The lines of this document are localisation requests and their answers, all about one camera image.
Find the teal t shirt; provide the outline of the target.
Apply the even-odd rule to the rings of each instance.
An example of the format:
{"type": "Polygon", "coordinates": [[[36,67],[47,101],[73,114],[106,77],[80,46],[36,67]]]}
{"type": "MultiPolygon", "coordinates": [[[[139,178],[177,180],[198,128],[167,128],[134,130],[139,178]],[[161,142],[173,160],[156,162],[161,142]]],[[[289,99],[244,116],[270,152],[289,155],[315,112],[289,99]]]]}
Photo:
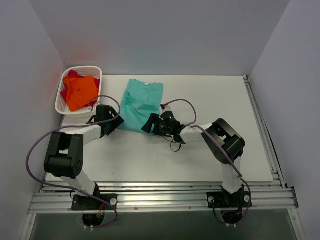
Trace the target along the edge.
{"type": "Polygon", "coordinates": [[[120,129],[144,133],[142,127],[147,123],[150,115],[160,113],[163,91],[163,83],[130,79],[120,103],[120,117],[124,120],[120,129]]]}

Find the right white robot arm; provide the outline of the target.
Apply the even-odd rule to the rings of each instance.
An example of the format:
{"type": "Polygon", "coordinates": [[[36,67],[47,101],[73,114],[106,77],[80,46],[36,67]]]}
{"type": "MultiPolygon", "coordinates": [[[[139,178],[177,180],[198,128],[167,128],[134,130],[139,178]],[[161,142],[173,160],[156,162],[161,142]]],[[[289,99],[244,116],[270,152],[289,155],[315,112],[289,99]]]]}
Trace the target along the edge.
{"type": "Polygon", "coordinates": [[[206,125],[187,125],[177,121],[168,111],[162,115],[152,113],[142,131],[157,136],[171,137],[178,144],[205,143],[222,167],[223,203],[234,206],[240,201],[243,186],[241,159],[245,140],[222,118],[206,125]]]}

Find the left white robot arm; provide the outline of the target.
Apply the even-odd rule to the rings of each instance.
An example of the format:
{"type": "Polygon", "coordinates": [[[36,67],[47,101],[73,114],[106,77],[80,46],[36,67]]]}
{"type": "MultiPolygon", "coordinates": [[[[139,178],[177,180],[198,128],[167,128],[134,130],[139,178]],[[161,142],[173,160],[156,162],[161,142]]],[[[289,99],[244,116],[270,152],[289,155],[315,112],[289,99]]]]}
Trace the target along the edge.
{"type": "Polygon", "coordinates": [[[83,170],[84,146],[109,136],[125,120],[109,105],[99,105],[85,127],[51,134],[47,148],[44,171],[62,179],[70,187],[79,190],[83,204],[90,210],[100,206],[98,185],[89,179],[83,170]]]}

